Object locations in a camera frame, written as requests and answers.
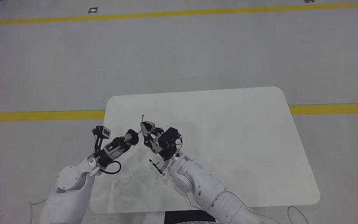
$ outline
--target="black cable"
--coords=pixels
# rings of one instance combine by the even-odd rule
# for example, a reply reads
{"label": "black cable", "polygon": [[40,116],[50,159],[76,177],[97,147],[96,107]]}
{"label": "black cable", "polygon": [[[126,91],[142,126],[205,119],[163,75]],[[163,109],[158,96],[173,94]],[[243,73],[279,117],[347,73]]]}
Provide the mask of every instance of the black cable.
{"label": "black cable", "polygon": [[112,161],[108,165],[114,164],[114,163],[119,164],[119,169],[117,171],[115,171],[115,172],[107,172],[107,171],[105,171],[103,169],[100,169],[100,171],[104,172],[105,174],[118,174],[119,171],[121,171],[121,169],[122,169],[122,164],[120,162],[118,162],[118,161]]}

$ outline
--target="gray floor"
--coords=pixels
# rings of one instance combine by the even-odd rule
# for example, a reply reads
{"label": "gray floor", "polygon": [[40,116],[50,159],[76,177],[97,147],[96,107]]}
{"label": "gray floor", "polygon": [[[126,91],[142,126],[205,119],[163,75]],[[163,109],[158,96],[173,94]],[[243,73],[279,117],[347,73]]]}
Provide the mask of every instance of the gray floor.
{"label": "gray floor", "polygon": [[[282,4],[7,0],[0,18],[86,15],[94,6],[107,14]],[[357,103],[356,21],[348,9],[0,26],[0,111],[97,110],[114,95],[260,86],[280,87],[289,104]],[[358,115],[294,120],[321,192],[316,205],[300,208],[311,223],[354,223]],[[101,123],[1,123],[0,222],[28,222],[27,202],[46,198],[61,168],[91,152],[90,129]],[[286,207],[257,211],[288,222]],[[138,220],[88,209],[83,223],[119,221]]]}

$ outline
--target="yellow stripe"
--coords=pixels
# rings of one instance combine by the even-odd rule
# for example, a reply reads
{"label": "yellow stripe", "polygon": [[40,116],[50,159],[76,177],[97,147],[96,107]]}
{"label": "yellow stripe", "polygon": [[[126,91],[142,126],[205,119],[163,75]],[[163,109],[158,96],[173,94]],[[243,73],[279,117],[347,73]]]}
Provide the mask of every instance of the yellow stripe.
{"label": "yellow stripe", "polygon": [[148,13],[134,13],[134,14],[122,14],[122,15],[92,15],[92,16],[76,16],[76,17],[59,17],[59,18],[25,18],[19,20],[0,20],[0,25],[44,24],[50,22],[76,22],[76,21],[97,21],[97,20],[123,20],[129,18],[153,18],[153,17],[168,17],[168,16],[196,16],[196,15],[281,12],[281,11],[301,11],[301,10],[331,10],[337,8],[358,8],[358,3],[302,4],[298,6],[224,8],[224,9],[215,9],[215,10],[148,12]]}
{"label": "yellow stripe", "polygon": [[[358,114],[358,104],[290,105],[292,115]],[[36,120],[95,120],[104,110],[41,111],[0,113],[0,122]]]}
{"label": "yellow stripe", "polygon": [[358,104],[291,105],[292,115],[358,114]]}
{"label": "yellow stripe", "polygon": [[0,122],[32,120],[92,120],[103,119],[104,117],[104,110],[12,112],[0,113]]}

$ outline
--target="white tabletop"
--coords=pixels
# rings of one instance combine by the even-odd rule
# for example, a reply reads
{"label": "white tabletop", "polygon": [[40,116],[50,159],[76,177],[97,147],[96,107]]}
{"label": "white tabletop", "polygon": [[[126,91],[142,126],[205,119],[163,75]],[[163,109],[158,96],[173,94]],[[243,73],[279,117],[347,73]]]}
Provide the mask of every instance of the white tabletop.
{"label": "white tabletop", "polygon": [[[276,87],[114,96],[104,126],[111,139],[144,120],[183,136],[182,151],[219,178],[248,206],[314,204],[319,190],[283,92]],[[186,196],[149,163],[140,143],[118,160],[116,175],[96,177],[91,208],[97,213],[192,209]]]}

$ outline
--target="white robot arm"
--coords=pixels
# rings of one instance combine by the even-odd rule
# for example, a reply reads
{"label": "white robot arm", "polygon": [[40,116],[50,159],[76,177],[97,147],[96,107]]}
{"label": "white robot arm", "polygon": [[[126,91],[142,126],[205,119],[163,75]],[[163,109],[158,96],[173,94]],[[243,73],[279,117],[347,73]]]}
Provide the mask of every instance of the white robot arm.
{"label": "white robot arm", "polygon": [[259,224],[277,223],[276,221],[253,213],[234,193],[217,178],[206,172],[196,162],[177,149],[177,140],[182,137],[178,130],[169,128],[163,131],[156,128],[152,122],[141,123],[144,144],[151,148],[152,152],[159,154],[164,165],[159,168],[158,163],[152,162],[160,174],[171,163],[169,174],[173,183],[185,193],[191,192],[195,201],[208,214],[223,224]]}
{"label": "white robot arm", "polygon": [[[138,143],[138,133],[129,129],[122,137],[114,138],[101,149],[102,140],[110,137],[111,131],[104,126],[92,130],[96,136],[93,154],[78,166],[67,166],[58,175],[56,185],[46,200],[40,215],[40,224],[80,224],[90,202],[95,176],[116,174],[121,164],[115,159]],[[117,172],[105,171],[112,163],[119,164]]]}

